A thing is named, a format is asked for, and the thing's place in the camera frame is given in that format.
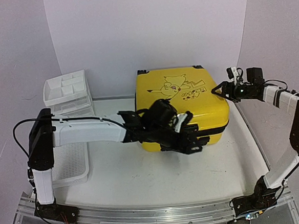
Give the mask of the yellow Pikachu hard-shell suitcase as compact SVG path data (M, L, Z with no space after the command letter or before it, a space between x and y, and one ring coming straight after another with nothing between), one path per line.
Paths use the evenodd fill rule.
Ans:
M229 123L227 101L211 92L216 86L209 72L200 65L139 70L135 109L149 108L158 99L169 100L179 114L190 111L194 115L187 128L204 145L213 145Z

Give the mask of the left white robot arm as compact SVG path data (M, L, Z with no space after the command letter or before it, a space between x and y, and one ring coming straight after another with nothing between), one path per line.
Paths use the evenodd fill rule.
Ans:
M199 136L188 126L193 114L179 114L168 100L159 99L146 109L119 111L108 117L55 116L43 108L31 119L29 133L28 178L35 193L34 214L46 223L76 223L78 207L59 205L53 192L54 148L96 141L157 143L163 151L190 155L202 151L210 138Z

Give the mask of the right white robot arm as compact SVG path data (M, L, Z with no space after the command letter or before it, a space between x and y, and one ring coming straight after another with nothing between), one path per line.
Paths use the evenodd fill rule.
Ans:
M231 199L235 219L252 219L276 206L287 179L299 167L299 92L280 80L265 80L262 68L227 68L229 79L213 87L212 94L234 103L259 100L285 113L289 119L287 147L277 164L257 180L253 193Z

